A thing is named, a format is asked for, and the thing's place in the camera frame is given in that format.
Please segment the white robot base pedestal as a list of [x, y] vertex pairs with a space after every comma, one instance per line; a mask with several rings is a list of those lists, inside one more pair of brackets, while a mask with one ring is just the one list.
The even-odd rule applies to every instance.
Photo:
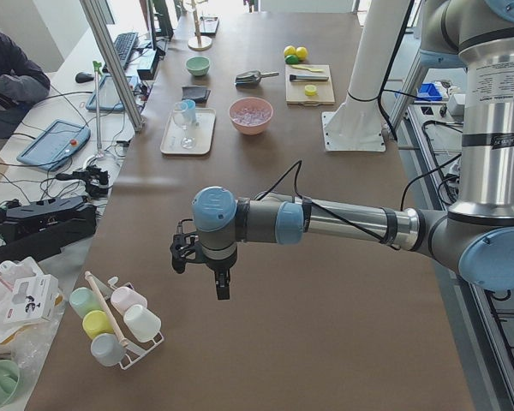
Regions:
[[384, 152], [385, 119], [380, 92], [391, 59], [413, 8], [411, 1], [372, 1], [366, 17], [347, 97], [334, 112], [322, 114], [325, 149], [329, 152]]

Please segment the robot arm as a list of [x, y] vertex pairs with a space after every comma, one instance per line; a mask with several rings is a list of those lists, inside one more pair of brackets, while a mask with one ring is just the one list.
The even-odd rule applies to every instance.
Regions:
[[392, 210], [273, 190], [236, 198], [225, 188], [204, 188], [192, 203], [194, 231], [174, 236], [174, 270], [206, 265], [226, 300], [239, 243], [295, 244], [311, 232], [417, 252], [483, 289], [514, 289], [514, 1], [426, 2], [419, 55], [428, 68], [467, 70], [453, 205]]

